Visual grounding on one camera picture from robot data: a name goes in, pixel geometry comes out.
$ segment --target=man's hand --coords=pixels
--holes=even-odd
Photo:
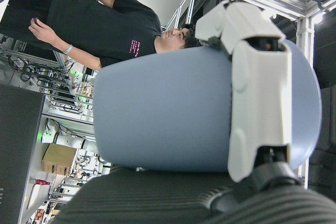
[[[30,20],[30,26],[28,29],[34,34],[34,36],[42,40],[46,43],[54,44],[55,41],[59,38],[54,30],[52,30],[49,26],[42,23],[39,19],[36,20],[36,23],[33,19]]]

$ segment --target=cardboard box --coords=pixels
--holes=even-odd
[[[75,163],[77,149],[60,144],[49,144],[43,159],[43,171],[69,176]]]

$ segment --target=black t-shirt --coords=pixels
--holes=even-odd
[[[48,25],[64,41],[107,66],[155,54],[161,34],[158,16],[137,0],[115,0],[113,8],[95,0],[52,0]]]

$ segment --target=wristband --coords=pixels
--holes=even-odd
[[[73,48],[73,45],[72,44],[70,44],[70,46],[69,46],[69,48],[67,49],[67,50],[65,50],[64,52],[63,52],[63,54],[67,54],[68,52],[70,52],[70,50]]]

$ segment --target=metal pole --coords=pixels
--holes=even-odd
[[[186,20],[185,20],[186,24],[190,24],[190,22],[191,22],[191,17],[193,15],[193,9],[194,9],[194,3],[195,3],[195,0],[190,0],[188,12],[187,12],[187,17],[186,17]]]
[[[170,19],[170,21],[168,22],[168,24],[167,24],[167,26],[166,26],[166,29],[167,29],[167,30],[168,30],[168,28],[170,27],[170,25],[172,24],[172,22],[173,22],[173,20],[174,20],[175,17],[179,17],[179,20],[180,20],[180,15],[178,15],[177,12],[179,11],[179,8],[180,8],[180,9],[182,8],[182,6],[184,5],[185,2],[186,2],[186,0],[182,0],[182,1],[181,1],[180,5],[178,6],[178,8],[176,9],[176,11],[174,12],[173,17]]]
[[[178,28],[178,24],[180,22],[180,15],[181,15],[181,9],[182,9],[182,6],[180,5],[177,9],[177,13],[176,13],[176,20],[175,20],[175,26],[174,28]]]

